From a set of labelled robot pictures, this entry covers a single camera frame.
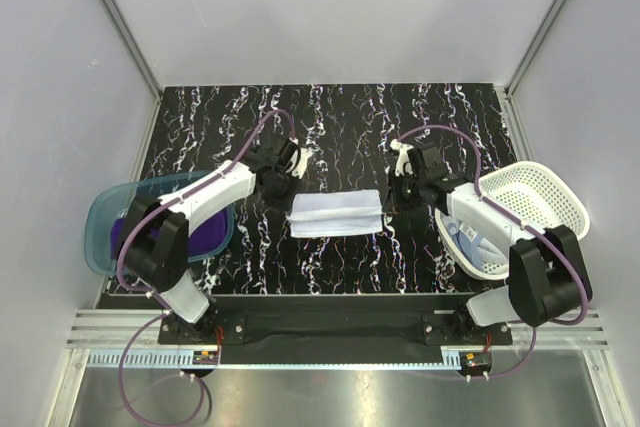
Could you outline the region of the purple towel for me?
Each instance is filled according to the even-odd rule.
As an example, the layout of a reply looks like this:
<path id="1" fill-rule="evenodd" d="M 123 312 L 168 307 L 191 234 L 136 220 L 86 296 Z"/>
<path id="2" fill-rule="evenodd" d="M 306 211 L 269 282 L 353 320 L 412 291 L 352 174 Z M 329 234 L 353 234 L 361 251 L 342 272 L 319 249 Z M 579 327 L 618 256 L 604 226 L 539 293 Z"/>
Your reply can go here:
<path id="1" fill-rule="evenodd" d="M 189 237 L 190 263 L 212 258 L 224 251 L 234 228 L 234 205 L 227 206 L 200 225 Z"/>

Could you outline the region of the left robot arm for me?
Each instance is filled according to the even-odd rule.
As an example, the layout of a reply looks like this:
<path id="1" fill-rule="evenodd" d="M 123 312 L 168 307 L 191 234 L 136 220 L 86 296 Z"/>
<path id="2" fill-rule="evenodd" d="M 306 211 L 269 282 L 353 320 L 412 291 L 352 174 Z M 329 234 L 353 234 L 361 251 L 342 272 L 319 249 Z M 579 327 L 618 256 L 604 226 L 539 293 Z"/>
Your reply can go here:
<path id="1" fill-rule="evenodd" d="M 189 238 L 226 207 L 255 194 L 273 209 L 291 210 L 311 152 L 294 139 L 277 136 L 246 146 L 236 158 L 173 193 L 132 200 L 116 250 L 116 274 L 137 276 L 164 310 L 181 320 L 196 343 L 215 333 L 212 301 L 188 273 Z"/>

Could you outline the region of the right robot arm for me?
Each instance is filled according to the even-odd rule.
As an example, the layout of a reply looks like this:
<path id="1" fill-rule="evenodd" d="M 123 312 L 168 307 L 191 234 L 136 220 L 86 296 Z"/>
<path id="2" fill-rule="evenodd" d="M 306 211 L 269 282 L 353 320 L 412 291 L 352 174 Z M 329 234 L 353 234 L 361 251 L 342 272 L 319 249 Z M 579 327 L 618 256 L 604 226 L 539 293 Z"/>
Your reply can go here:
<path id="1" fill-rule="evenodd" d="M 468 258 L 477 258 L 487 241 L 507 268 L 505 286 L 471 297 L 454 318 L 460 340 L 476 343 L 498 323 L 538 327 L 573 309 L 587 312 L 593 289 L 580 241 L 590 221 L 551 169 L 520 161 L 471 181 L 451 173 L 433 145 L 394 140 L 391 151 L 397 158 L 389 171 L 392 211 L 430 206 L 458 222 Z"/>

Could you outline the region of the white towel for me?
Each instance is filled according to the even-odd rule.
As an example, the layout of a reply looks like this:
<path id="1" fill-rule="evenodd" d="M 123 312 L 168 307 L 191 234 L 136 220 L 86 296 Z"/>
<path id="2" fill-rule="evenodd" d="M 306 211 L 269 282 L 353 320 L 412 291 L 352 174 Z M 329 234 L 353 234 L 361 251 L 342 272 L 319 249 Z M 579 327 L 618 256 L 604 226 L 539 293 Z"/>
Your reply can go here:
<path id="1" fill-rule="evenodd" d="M 298 194 L 287 216 L 299 239 L 371 235 L 383 231 L 377 190 Z"/>

